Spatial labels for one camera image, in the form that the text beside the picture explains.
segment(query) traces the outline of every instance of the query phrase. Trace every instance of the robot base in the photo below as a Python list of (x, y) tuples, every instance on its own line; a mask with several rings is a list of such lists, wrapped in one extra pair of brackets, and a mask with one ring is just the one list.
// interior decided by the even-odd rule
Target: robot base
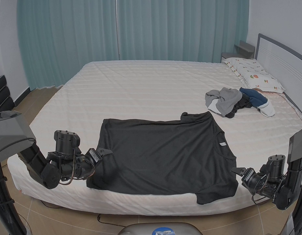
[(142, 223), (125, 227), (118, 235), (202, 235), (188, 223)]

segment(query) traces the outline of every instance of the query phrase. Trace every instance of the black t-shirt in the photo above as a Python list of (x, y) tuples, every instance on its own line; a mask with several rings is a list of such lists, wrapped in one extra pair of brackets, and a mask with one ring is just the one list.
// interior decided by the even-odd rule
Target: black t-shirt
[(180, 120), (104, 119), (103, 158), (87, 186), (126, 194), (195, 193), (198, 204), (235, 195), (236, 157), (210, 112)]

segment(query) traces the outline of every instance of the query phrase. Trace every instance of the white floral pillow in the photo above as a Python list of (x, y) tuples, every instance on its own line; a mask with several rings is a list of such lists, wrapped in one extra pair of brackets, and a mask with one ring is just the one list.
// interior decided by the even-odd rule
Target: white floral pillow
[(267, 73), (255, 59), (230, 57), (223, 62), (231, 68), (246, 88), (264, 92), (284, 91), (279, 81)]

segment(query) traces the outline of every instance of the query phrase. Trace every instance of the teal curtain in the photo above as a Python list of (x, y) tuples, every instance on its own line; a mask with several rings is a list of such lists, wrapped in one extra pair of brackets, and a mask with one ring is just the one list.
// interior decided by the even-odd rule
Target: teal curtain
[(249, 0), (117, 0), (121, 60), (220, 62), (245, 41)]
[(65, 84), (86, 63), (118, 60), (115, 0), (18, 0), (30, 89)]

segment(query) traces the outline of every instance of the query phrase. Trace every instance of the mattress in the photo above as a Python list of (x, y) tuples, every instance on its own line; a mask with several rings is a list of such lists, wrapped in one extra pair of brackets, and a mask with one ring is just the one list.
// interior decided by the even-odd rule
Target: mattress
[[(225, 64), (184, 61), (102, 61), (86, 64), (42, 108), (30, 127), (42, 153), (54, 151), (55, 130), (76, 132), (83, 153), (96, 148), (103, 119), (178, 120), (183, 112), (207, 111), (211, 89), (239, 89), (240, 80)], [(267, 118), (255, 108), (238, 110), (232, 119), (213, 116), (237, 157), (238, 167), (256, 171), (274, 154), (288, 153), (289, 138), (302, 129), (302, 116), (277, 93), (269, 97), (276, 114)], [(48, 190), (35, 182), (17, 155), (8, 159), (15, 186), (24, 194), (70, 209), (109, 214), (209, 215), (253, 204), (241, 185), (234, 197), (205, 205), (196, 195), (129, 195), (86, 187), (74, 180)]]

